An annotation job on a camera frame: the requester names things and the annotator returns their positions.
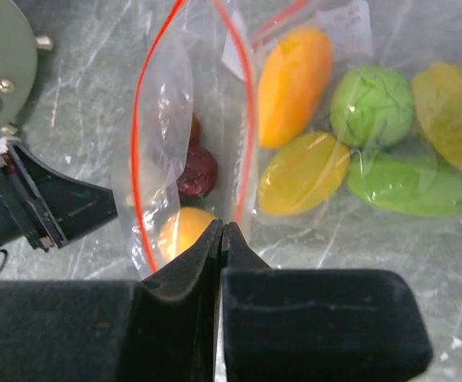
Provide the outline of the fake orange mango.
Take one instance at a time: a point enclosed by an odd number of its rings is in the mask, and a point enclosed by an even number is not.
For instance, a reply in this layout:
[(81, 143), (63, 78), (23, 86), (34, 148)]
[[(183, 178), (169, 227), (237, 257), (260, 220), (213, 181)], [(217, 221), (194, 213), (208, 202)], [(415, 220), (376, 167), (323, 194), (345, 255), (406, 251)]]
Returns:
[(332, 62), (332, 42), (316, 27), (294, 29), (275, 45), (258, 84), (261, 148), (284, 146), (306, 128), (331, 79)]

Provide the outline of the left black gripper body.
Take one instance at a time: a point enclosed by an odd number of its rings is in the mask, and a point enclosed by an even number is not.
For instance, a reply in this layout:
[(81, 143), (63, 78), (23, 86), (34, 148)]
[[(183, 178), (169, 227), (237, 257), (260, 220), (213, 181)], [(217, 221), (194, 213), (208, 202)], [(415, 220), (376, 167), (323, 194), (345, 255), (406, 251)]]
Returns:
[(0, 253), (20, 237), (43, 251), (64, 242), (64, 233), (33, 179), (33, 170), (41, 167), (20, 139), (0, 139)]

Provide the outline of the fake yellow fruit slice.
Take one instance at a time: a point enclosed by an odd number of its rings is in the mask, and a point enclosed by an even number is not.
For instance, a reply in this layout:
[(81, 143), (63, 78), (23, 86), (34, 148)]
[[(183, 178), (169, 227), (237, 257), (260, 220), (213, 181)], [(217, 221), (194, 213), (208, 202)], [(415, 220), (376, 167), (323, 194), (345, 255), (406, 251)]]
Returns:
[(437, 153), (462, 171), (462, 67), (443, 61), (411, 84), (418, 122)]

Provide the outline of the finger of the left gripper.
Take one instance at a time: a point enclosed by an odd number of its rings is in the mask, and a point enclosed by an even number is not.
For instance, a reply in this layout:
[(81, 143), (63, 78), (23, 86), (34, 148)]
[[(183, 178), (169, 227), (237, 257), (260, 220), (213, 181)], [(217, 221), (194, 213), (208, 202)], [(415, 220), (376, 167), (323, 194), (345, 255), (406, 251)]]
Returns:
[(117, 218), (110, 189), (53, 170), (21, 143), (10, 147), (10, 157), (28, 193), (25, 203), (53, 246), (63, 248)]

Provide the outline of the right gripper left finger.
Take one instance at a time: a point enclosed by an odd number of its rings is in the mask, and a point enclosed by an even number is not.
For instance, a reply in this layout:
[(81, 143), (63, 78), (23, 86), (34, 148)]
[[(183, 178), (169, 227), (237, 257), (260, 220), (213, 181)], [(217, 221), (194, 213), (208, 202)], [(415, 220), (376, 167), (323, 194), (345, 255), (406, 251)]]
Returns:
[(212, 381), (223, 223), (141, 282), (0, 281), (0, 381)]

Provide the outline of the white cylinder drawer unit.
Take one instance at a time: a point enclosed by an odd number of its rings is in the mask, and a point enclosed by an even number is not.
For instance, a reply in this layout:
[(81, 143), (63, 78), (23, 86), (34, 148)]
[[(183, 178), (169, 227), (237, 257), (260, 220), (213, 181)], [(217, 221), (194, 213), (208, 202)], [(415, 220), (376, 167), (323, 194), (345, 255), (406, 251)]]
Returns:
[(14, 126), (37, 78), (41, 52), (54, 50), (53, 39), (33, 29), (14, 1), (0, 0), (0, 135)]

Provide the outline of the clear zip bag red seal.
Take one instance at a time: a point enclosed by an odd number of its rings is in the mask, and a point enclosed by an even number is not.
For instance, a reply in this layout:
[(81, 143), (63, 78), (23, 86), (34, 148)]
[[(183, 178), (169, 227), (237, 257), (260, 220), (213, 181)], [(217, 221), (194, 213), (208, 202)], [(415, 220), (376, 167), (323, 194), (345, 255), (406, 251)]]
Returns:
[[(141, 277), (167, 264), (158, 246), (164, 223), (183, 207), (250, 231), (256, 166), (256, 65), (239, 1), (176, 1), (149, 37), (117, 137), (112, 187), (126, 252)], [(188, 148), (218, 163), (207, 197), (178, 192)]]

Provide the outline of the fake orange fruit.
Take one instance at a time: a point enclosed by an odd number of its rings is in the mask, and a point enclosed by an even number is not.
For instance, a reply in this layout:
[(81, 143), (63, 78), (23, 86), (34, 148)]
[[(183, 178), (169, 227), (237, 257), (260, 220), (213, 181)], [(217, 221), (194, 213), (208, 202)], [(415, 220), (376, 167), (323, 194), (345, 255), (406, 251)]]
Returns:
[(165, 262), (170, 262), (190, 248), (215, 219), (204, 210), (183, 207), (162, 226), (158, 246)]

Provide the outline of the fake dark purple fruit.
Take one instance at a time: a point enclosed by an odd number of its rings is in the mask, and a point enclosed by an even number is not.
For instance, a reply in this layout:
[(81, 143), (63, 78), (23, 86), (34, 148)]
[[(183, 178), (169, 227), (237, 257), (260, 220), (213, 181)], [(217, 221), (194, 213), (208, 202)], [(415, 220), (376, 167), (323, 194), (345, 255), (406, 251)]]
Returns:
[(218, 178), (218, 163), (213, 154), (202, 146), (188, 148), (185, 168), (177, 180), (182, 197), (207, 197)]

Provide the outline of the fake green round fruit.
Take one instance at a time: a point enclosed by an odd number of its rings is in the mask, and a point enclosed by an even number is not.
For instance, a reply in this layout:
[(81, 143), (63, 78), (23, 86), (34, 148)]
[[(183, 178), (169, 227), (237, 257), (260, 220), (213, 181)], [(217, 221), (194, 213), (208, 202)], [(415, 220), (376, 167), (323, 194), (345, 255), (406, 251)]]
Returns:
[(413, 96), (399, 72), (374, 65), (349, 70), (331, 102), (335, 136), (358, 148), (386, 148), (401, 142), (413, 122)]

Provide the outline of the fake green starfruit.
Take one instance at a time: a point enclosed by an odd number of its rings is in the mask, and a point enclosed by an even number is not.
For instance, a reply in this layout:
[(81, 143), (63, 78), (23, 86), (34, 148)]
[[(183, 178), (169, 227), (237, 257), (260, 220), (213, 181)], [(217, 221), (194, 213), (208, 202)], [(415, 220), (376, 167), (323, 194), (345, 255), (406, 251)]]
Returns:
[(381, 210), (412, 216), (453, 216), (462, 212), (462, 173), (435, 157), (380, 153), (353, 159), (349, 192)]

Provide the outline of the fake yellow starfruit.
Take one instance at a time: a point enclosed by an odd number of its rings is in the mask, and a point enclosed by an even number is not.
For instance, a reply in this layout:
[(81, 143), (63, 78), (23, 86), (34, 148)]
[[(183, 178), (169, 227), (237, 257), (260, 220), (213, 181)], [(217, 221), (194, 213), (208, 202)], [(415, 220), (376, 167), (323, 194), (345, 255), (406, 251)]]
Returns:
[(258, 184), (259, 208), (272, 216), (293, 216), (331, 197), (347, 175), (351, 154), (331, 134), (310, 132), (279, 150)]

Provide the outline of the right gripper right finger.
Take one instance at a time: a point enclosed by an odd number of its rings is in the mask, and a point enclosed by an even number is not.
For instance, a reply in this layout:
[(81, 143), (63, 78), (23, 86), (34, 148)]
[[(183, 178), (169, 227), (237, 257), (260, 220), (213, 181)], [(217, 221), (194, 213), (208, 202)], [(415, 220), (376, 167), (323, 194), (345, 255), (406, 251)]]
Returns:
[(428, 369), (433, 347), (400, 275), (273, 269), (234, 223), (222, 249), (229, 381), (408, 381)]

